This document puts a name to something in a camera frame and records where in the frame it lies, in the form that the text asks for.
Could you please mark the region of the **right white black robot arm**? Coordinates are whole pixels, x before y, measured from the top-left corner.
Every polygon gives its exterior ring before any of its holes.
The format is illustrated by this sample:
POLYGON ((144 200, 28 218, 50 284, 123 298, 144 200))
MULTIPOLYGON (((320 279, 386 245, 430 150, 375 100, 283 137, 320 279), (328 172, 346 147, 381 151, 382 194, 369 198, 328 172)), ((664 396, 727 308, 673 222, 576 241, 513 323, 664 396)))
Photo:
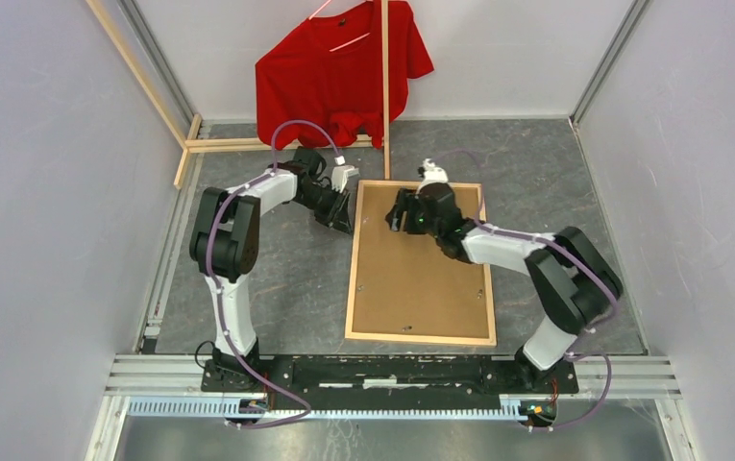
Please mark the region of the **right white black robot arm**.
POLYGON ((544 318, 515 354, 515 380, 528 392, 548 385, 578 338, 619 308, 621 279, 576 227, 529 233, 487 224, 466 216, 445 182, 401 189, 385 221, 392 231, 431 236, 451 259, 530 277, 544 318))

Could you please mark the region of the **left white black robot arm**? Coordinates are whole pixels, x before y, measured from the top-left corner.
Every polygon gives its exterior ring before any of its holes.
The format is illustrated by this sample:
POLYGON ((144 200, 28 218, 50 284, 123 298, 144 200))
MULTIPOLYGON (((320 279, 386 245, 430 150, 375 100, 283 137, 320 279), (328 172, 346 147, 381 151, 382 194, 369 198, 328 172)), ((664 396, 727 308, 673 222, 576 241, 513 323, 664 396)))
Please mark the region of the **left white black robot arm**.
POLYGON ((259 255, 262 215, 295 203, 310 210, 320 225, 351 234, 351 185, 357 167, 338 158, 331 173, 316 151, 299 148, 293 158, 275 162, 240 185, 204 190, 189 241, 189 255, 212 296, 216 338, 210 365, 225 372, 238 391, 261 379, 257 335, 251 318, 249 275, 259 255))

